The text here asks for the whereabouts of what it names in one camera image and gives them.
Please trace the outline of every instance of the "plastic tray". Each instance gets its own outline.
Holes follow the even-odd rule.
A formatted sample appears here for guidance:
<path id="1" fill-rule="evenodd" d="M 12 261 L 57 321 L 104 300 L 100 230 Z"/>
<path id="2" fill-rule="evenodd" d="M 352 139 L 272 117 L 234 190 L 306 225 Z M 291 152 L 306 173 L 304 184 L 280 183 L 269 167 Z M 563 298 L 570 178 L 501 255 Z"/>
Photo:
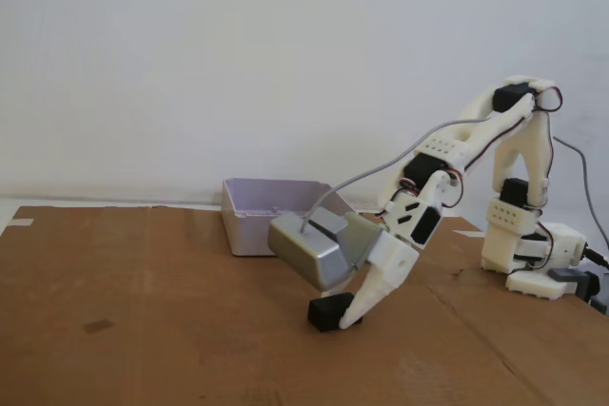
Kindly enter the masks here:
<path id="1" fill-rule="evenodd" d="M 222 219 L 233 255 L 274 256 L 266 245 L 271 220 L 285 212 L 304 215 L 329 188 L 317 181 L 225 180 Z M 338 194 L 329 196 L 323 207 L 339 216 L 354 211 Z"/>

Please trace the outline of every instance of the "black block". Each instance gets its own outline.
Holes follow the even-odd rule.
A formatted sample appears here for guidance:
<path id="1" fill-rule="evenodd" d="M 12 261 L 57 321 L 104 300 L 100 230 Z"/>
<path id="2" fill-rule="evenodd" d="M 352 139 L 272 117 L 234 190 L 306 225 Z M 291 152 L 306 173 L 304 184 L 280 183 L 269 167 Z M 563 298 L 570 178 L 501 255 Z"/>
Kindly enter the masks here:
<path id="1" fill-rule="evenodd" d="M 513 204 L 518 208 L 524 208 L 527 204 L 526 194 L 529 190 L 529 182 L 520 178 L 508 178 L 503 182 L 499 200 Z"/>
<path id="2" fill-rule="evenodd" d="M 431 175 L 438 170 L 444 170 L 448 164 L 442 159 L 428 156 L 427 154 L 417 154 L 403 168 L 403 176 L 413 181 L 418 189 L 423 189 Z"/>
<path id="3" fill-rule="evenodd" d="M 528 83 L 500 87 L 493 94 L 493 109 L 498 113 L 504 113 L 517 104 L 524 95 L 535 93 L 536 91 L 529 87 Z"/>
<path id="4" fill-rule="evenodd" d="M 431 234 L 434 233 L 441 218 L 442 216 L 436 208 L 428 206 L 410 236 L 418 244 L 425 244 Z"/>
<path id="5" fill-rule="evenodd" d="M 351 301 L 353 301 L 351 292 L 311 300 L 308 304 L 308 321 L 320 332 L 340 330 L 339 322 Z M 362 323 L 362 320 L 363 318 L 359 318 L 353 325 Z"/>

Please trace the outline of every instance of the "wire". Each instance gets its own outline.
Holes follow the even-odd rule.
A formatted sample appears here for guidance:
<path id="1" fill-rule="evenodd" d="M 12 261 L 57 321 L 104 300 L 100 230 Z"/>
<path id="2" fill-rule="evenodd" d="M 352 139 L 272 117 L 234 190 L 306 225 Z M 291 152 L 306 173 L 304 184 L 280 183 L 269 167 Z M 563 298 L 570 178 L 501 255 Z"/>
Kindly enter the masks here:
<path id="1" fill-rule="evenodd" d="M 463 187 L 463 175 L 458 170 L 455 170 L 454 168 L 446 168 L 445 172 L 446 173 L 455 173 L 457 175 L 457 178 L 459 179 L 459 183 L 461 183 L 461 195 L 459 196 L 459 199 L 451 205 L 442 203 L 442 206 L 444 208 L 454 208 L 461 202 L 461 200 L 463 198 L 463 192 L 465 191 L 465 189 Z"/>
<path id="2" fill-rule="evenodd" d="M 548 173 L 546 178 L 550 177 L 550 170 L 552 169 L 552 164 L 554 163 L 554 145 L 552 144 L 552 123 L 550 122 L 550 113 L 545 112 L 545 115 L 548 117 L 548 141 L 550 143 L 550 165 L 548 165 Z"/>
<path id="3" fill-rule="evenodd" d="M 542 108 L 541 106 L 537 105 L 537 99 L 540 98 L 540 96 L 543 94 L 543 92 L 546 92 L 548 90 L 554 90 L 556 92 L 556 95 L 559 96 L 560 103 L 556 108 L 547 109 L 547 108 Z M 535 96 L 535 101 L 536 101 L 535 102 L 535 107 L 536 107 L 535 111 L 545 111 L 546 113 L 556 113 L 559 109 L 562 108 L 562 92 L 560 92 L 560 89 L 558 89 L 556 86 L 548 87 Z"/>
<path id="4" fill-rule="evenodd" d="M 348 180 L 346 180 L 344 183 L 341 183 L 335 187 L 332 187 L 330 190 L 328 190 L 327 192 L 325 192 L 322 197 L 319 198 L 318 201 L 316 201 L 313 206 L 311 206 L 311 209 L 308 210 L 308 212 L 304 215 L 304 219 L 303 219 L 303 225 L 301 226 L 301 232 L 305 231 L 305 227 L 308 224 L 309 220 L 311 219 L 311 216 L 313 215 L 313 213 L 315 212 L 315 210 L 317 208 L 320 207 L 320 205 L 324 202 L 324 200 L 330 196 L 331 194 L 333 194 L 334 192 L 337 192 L 341 189 L 343 189 L 344 187 L 347 187 L 350 184 L 353 184 L 363 178 L 366 178 L 370 175 L 374 175 L 375 173 L 381 171 L 381 170 L 385 170 L 386 168 L 389 168 L 391 165 L 396 164 L 397 162 L 399 162 L 401 159 L 403 159 L 404 157 L 406 157 L 408 154 L 410 154 L 418 145 L 420 145 L 429 135 L 431 135 L 432 133 L 440 130 L 441 128 L 445 128 L 448 126 L 455 126 L 457 124 L 474 124 L 474 123 L 481 123 L 486 121 L 487 118 L 479 118 L 479 119 L 462 119 L 459 121 L 450 121 L 448 123 L 442 123 L 439 124 L 435 127 L 433 127 L 432 129 L 428 130 L 427 132 L 425 132 L 424 135 L 421 136 L 421 138 L 419 140 L 417 140 L 412 146 L 410 146 L 406 151 L 404 151 L 402 154 L 400 154 L 398 157 L 396 157 L 395 159 L 392 159 L 391 161 L 387 162 L 386 164 L 383 165 L 379 165 L 376 168 L 372 168 L 371 170 L 365 171 L 364 173 L 354 176 L 353 178 L 350 178 Z"/>
<path id="5" fill-rule="evenodd" d="M 597 213 L 595 212 L 594 206 L 592 205 L 592 198 L 590 197 L 590 188 L 588 186 L 588 165 L 586 163 L 585 154 L 583 152 L 581 152 L 581 150 L 578 149 L 577 147 L 568 144 L 564 140 L 561 140 L 559 137 L 553 137 L 553 138 L 557 142 L 559 142 L 561 145 L 564 145 L 570 149 L 573 149 L 575 152 L 577 152 L 580 155 L 581 165 L 583 168 L 583 188 L 586 192 L 586 200 L 588 201 L 588 207 L 590 208 L 590 213 L 592 214 L 592 218 L 594 219 L 594 222 L 596 223 L 597 227 L 599 228 L 599 231 L 602 234 L 602 237 L 605 239 L 605 243 L 607 244 L 607 249 L 609 249 L 609 239 L 607 238 L 607 234 L 605 233 L 604 229 L 602 228 L 602 225 L 600 225 L 599 218 L 597 217 Z"/>
<path id="6" fill-rule="evenodd" d="M 499 138 L 501 138 L 503 135 L 511 132 L 512 130 L 514 130 L 516 127 L 518 127 L 522 121 L 524 121 L 525 118 L 520 118 L 519 121 L 517 123 L 515 123 L 513 126 L 509 127 L 508 129 L 504 130 L 502 133 L 500 133 L 499 135 L 497 135 L 493 140 L 491 140 L 490 142 L 488 142 L 488 144 L 484 147 L 484 149 L 480 152 L 480 154 L 478 154 L 474 159 L 472 159 L 471 161 L 469 161 L 469 164 L 467 164 L 465 166 L 465 171 L 467 171 L 467 169 L 472 166 L 480 157 L 482 157 L 484 155 L 484 153 L 486 152 L 486 150 L 493 144 L 495 143 Z"/>
<path id="7" fill-rule="evenodd" d="M 543 229 L 543 231 L 545 233 L 548 234 L 548 238 L 550 240 L 550 253 L 548 254 L 548 257 L 545 258 L 545 261 L 543 261 L 543 263 L 540 266 L 533 266 L 532 264 L 529 263 L 529 266 L 534 269 L 534 270 L 540 270 L 542 269 L 545 265 L 548 264 L 548 262 L 550 261 L 550 257 L 552 257 L 552 251 L 554 251 L 554 237 L 552 236 L 552 232 L 550 232 L 545 225 L 543 225 L 541 222 L 537 222 L 537 225 L 539 227 L 541 227 Z"/>
<path id="8" fill-rule="evenodd" d="M 391 196 L 391 198 L 389 199 L 390 202 L 393 202 L 396 198 L 396 196 L 400 193 L 400 192 L 406 192 L 406 193 L 411 193 L 412 195 L 414 195 L 415 197 L 419 196 L 419 191 L 417 189 L 411 188 L 411 189 L 407 189 L 404 187 L 400 187 L 398 190 L 396 190 L 393 195 Z M 386 211 L 384 209 L 382 209 L 381 211 L 379 211 L 378 213 L 374 213 L 374 216 L 376 216 L 377 218 L 380 218 L 384 213 L 386 213 Z"/>

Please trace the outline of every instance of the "white plastic bracket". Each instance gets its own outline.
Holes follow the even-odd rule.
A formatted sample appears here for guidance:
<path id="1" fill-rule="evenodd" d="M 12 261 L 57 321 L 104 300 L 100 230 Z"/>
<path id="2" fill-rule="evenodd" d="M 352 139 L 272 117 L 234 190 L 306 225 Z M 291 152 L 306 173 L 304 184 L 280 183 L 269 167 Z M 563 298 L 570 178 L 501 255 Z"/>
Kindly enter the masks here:
<path id="1" fill-rule="evenodd" d="M 339 326 L 348 328 L 408 277 L 419 253 L 405 242 L 383 232 L 372 248 L 371 263 L 362 287 L 344 312 Z"/>

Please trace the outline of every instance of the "dark stain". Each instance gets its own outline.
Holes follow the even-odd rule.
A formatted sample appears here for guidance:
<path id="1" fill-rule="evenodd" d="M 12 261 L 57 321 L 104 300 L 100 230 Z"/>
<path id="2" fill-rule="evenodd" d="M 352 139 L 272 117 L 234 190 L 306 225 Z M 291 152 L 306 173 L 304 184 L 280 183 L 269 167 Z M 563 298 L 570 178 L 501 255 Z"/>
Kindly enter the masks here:
<path id="1" fill-rule="evenodd" d="M 284 406 L 284 401 L 282 400 L 282 396 L 279 395 L 279 392 L 275 391 L 275 403 L 277 406 Z"/>
<path id="2" fill-rule="evenodd" d="M 101 332 L 102 330 L 107 330 L 108 328 L 112 328 L 114 326 L 114 322 L 108 319 L 96 320 L 94 322 L 85 323 L 83 325 L 83 330 L 88 335 L 92 335 L 93 333 Z"/>

